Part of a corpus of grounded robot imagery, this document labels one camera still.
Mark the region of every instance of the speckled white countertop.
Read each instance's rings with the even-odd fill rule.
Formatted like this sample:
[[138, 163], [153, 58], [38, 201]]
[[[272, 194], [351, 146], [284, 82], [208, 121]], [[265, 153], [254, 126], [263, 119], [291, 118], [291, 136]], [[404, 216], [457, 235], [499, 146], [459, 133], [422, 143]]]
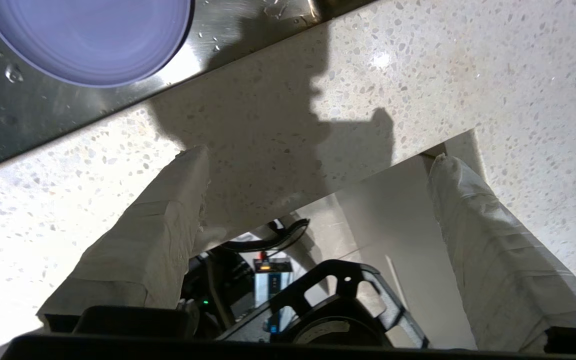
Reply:
[[576, 274], [576, 0], [381, 0], [1, 164], [0, 344], [180, 149], [228, 236], [470, 129]]

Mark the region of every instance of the floor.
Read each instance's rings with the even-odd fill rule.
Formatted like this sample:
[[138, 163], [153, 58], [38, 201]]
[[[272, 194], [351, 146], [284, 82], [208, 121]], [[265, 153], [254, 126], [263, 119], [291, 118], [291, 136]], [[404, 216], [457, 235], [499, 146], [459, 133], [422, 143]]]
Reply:
[[[429, 161], [412, 157], [298, 209], [296, 216], [311, 222], [301, 248], [293, 252], [307, 251], [315, 263], [341, 259], [372, 265], [397, 292], [394, 269], [431, 347], [476, 349], [426, 193]], [[370, 309], [374, 298], [360, 294], [359, 299]], [[402, 335], [396, 329], [391, 333], [396, 346], [407, 346]]]

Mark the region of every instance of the white cloth wrapping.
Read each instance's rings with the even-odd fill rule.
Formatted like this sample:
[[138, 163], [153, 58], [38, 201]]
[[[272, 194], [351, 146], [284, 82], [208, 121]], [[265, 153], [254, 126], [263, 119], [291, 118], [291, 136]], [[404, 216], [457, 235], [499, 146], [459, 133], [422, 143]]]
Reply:
[[440, 155], [428, 191], [479, 350], [542, 353], [545, 330], [576, 328], [576, 277], [480, 176]]
[[174, 158], [86, 249], [39, 318], [81, 315], [94, 305], [174, 309], [199, 229], [208, 170], [205, 146]]

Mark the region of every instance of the stainless steel sink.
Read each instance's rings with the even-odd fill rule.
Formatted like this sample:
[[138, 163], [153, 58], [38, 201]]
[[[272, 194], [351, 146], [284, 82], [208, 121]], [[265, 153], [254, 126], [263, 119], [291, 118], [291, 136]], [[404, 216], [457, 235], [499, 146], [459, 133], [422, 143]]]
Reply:
[[48, 77], [0, 39], [0, 162], [372, 1], [196, 0], [174, 58], [148, 79], [110, 89]]

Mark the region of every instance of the purple bowl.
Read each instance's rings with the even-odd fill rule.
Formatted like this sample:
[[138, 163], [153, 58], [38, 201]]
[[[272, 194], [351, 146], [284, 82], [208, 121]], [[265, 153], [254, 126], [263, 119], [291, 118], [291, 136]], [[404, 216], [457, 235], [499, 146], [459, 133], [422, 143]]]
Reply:
[[190, 25], [192, 0], [0, 0], [0, 37], [55, 79], [119, 87], [162, 68]]

